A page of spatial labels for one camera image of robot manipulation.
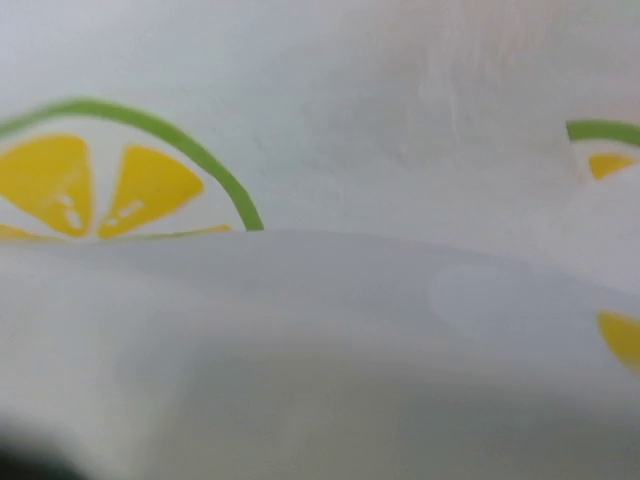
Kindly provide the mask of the white plastic bag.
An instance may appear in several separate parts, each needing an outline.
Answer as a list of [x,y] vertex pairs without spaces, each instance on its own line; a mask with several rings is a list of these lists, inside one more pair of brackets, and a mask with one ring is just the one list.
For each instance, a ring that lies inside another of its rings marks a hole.
[[635,479],[635,1],[5,1],[5,479]]

